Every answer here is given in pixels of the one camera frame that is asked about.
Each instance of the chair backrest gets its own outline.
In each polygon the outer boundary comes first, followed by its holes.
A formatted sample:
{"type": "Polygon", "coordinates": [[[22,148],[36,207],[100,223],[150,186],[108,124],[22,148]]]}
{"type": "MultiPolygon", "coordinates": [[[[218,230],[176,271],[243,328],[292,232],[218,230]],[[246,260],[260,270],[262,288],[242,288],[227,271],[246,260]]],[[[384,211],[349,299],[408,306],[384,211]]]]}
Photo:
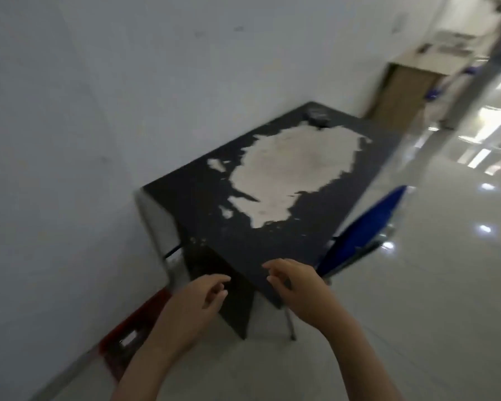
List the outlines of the chair backrest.
{"type": "Polygon", "coordinates": [[[401,202],[408,186],[402,185],[384,196],[373,207],[359,216],[336,239],[317,266],[317,274],[328,277],[339,272],[382,244],[378,239],[401,202]]]}

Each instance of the glossy floor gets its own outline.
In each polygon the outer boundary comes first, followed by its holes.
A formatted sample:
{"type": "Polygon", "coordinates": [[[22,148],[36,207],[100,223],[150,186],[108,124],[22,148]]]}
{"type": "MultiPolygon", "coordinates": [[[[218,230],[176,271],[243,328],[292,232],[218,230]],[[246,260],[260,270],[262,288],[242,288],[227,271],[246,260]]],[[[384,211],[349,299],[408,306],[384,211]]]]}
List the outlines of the glossy floor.
{"type": "MultiPolygon", "coordinates": [[[[501,399],[501,78],[456,131],[414,127],[351,219],[401,183],[416,190],[396,235],[332,288],[406,399],[501,399]]],[[[347,399],[323,337],[295,325],[290,342],[261,299],[247,341],[217,320],[159,399],[347,399]]],[[[70,386],[60,401],[93,387],[107,399],[114,384],[97,361],[70,386]]]]}

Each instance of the chair leg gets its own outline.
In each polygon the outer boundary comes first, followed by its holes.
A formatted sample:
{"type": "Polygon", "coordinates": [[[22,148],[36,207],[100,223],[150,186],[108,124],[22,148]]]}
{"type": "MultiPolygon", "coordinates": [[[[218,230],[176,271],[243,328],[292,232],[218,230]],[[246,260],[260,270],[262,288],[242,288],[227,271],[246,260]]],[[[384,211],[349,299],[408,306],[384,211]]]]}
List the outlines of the chair leg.
{"type": "Polygon", "coordinates": [[[287,327],[289,329],[289,333],[290,333],[290,339],[292,341],[296,341],[297,340],[297,336],[295,335],[295,326],[293,325],[293,320],[291,319],[291,314],[289,313],[289,308],[288,307],[284,307],[284,313],[286,314],[286,319],[287,319],[287,327]]]}

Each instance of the left hand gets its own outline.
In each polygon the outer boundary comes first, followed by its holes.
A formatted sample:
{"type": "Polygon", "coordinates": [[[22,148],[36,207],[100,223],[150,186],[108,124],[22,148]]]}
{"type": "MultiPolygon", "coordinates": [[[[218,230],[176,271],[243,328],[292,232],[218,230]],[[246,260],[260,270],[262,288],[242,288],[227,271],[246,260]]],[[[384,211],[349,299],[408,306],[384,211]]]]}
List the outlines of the left hand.
{"type": "Polygon", "coordinates": [[[230,281],[224,274],[204,275],[177,292],[165,305],[147,341],[176,361],[193,346],[219,312],[230,281]]]}

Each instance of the forearm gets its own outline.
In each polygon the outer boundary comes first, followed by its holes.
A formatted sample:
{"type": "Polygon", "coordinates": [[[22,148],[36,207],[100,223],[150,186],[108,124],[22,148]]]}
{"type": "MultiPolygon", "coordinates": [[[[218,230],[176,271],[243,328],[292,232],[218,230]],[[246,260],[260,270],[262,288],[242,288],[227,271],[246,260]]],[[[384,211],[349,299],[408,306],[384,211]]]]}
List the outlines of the forearm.
{"type": "Polygon", "coordinates": [[[337,305],[323,330],[338,364],[350,401],[396,401],[401,396],[358,322],[337,305]]]}
{"type": "Polygon", "coordinates": [[[124,372],[111,401],[155,401],[173,357],[148,338],[124,372]]]}

